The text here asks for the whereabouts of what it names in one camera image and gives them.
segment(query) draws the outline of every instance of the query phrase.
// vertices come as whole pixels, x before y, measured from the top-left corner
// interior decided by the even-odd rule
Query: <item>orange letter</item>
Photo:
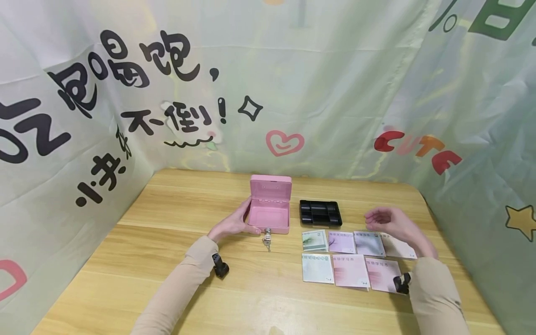
[[[446,169],[450,168],[449,162],[452,162],[454,165],[458,165],[458,163],[461,162],[461,157],[450,150],[442,151],[432,157],[432,166],[440,176],[443,174],[443,172],[445,172]]]
[[[428,135],[424,135],[422,137],[420,144],[422,144],[422,148],[420,148],[420,150],[417,151],[417,154],[415,155],[418,157],[423,157],[432,149],[437,149],[438,151],[441,151],[445,148],[445,145],[443,144],[443,142],[441,142],[434,136],[428,136]]]
[[[390,146],[388,142],[392,139],[403,138],[404,133],[401,131],[391,130],[381,134],[376,141],[374,141],[374,149],[382,152],[393,151],[394,146]]]

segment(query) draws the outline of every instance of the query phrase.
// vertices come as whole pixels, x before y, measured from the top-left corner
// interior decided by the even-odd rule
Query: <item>keychain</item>
[[[268,248],[268,252],[270,252],[270,243],[272,243],[272,234],[270,234],[270,229],[266,228],[264,230],[264,237],[263,237],[263,243]]]

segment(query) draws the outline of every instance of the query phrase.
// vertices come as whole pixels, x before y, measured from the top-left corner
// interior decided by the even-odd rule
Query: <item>exclamation mark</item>
[[[221,116],[220,121],[223,124],[226,124],[227,121],[225,121],[225,99],[224,98],[218,99],[218,111],[220,112],[220,116]]]

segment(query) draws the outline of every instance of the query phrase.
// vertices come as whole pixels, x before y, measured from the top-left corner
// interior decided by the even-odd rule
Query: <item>beige sleeve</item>
[[[132,335],[169,335],[193,294],[214,267],[218,245],[202,236],[186,252],[184,260],[162,283],[139,316]]]
[[[419,258],[410,281],[410,299],[421,335],[468,335],[454,279],[446,265]]]

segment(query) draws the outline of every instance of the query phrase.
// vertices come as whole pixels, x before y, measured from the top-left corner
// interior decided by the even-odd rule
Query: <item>pink heart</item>
[[[277,152],[275,150],[275,148],[273,147],[272,145],[272,137],[273,136],[279,136],[281,137],[281,142],[283,143],[287,143],[288,141],[290,141],[291,139],[293,138],[297,138],[298,139],[298,145],[296,145],[294,148],[292,148],[292,145],[291,144],[288,144],[288,145],[285,145],[285,146],[281,146],[279,144],[276,144],[276,147],[280,150],[285,150],[285,149],[289,149],[287,151],[283,151],[283,152]],[[303,148],[303,145],[305,144],[305,139],[303,138],[303,136],[301,136],[300,134],[292,134],[290,136],[287,136],[284,132],[282,131],[279,131],[279,130],[270,130],[267,134],[266,134],[266,145],[268,146],[268,149],[270,149],[270,151],[273,153],[274,156],[276,157],[279,157],[279,156],[284,156],[284,155],[288,155],[288,154],[291,154],[291,153],[294,153],[296,151],[299,151],[301,148]]]
[[[24,284],[28,281],[28,278],[19,264],[9,259],[0,260],[0,270],[5,270],[15,280],[15,284],[0,292],[0,301],[2,301],[24,286]]]

